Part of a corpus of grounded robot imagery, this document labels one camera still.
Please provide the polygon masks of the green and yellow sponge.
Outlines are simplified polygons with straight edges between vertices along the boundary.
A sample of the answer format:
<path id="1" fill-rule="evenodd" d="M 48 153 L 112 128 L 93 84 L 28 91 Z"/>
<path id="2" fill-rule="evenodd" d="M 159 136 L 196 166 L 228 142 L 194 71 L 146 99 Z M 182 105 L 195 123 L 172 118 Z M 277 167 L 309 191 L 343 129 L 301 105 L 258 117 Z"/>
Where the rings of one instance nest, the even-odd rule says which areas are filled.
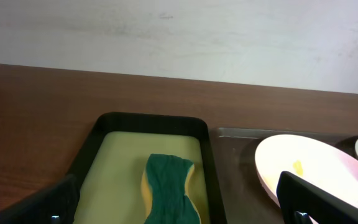
<path id="1" fill-rule="evenodd" d="M 141 178 L 147 224 L 200 224 L 200 214 L 189 196 L 195 171 L 191 160 L 151 154 Z"/>

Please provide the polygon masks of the white plate with yellow stain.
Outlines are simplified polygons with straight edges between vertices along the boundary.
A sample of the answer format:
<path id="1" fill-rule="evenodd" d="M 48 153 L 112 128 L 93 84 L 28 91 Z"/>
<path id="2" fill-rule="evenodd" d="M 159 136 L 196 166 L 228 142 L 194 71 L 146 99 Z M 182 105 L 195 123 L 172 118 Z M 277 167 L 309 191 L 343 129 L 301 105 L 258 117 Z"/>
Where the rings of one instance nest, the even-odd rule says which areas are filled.
<path id="1" fill-rule="evenodd" d="M 329 144 L 292 134 L 271 136 L 257 146 L 255 166 L 276 204 L 280 174 L 289 171 L 358 208 L 358 160 Z"/>

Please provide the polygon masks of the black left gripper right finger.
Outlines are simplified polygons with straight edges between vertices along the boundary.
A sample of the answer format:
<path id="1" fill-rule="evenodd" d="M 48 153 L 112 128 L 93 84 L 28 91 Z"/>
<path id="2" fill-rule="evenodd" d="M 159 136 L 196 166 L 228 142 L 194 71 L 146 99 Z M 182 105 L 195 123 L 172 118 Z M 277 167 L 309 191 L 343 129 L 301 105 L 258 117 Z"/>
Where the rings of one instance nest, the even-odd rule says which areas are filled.
<path id="1" fill-rule="evenodd" d="M 280 174 L 277 198 L 285 223 L 358 224 L 358 208 L 288 171 Z"/>

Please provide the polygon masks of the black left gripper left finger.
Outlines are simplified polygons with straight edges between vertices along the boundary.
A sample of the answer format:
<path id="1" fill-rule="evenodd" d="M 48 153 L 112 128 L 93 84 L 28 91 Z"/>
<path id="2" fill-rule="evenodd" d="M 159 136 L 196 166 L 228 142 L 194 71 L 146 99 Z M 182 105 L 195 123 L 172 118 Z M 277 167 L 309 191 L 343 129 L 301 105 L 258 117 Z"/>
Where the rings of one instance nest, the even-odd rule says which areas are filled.
<path id="1" fill-rule="evenodd" d="M 0 224 L 72 224 L 80 199 L 73 174 L 0 211 Z"/>

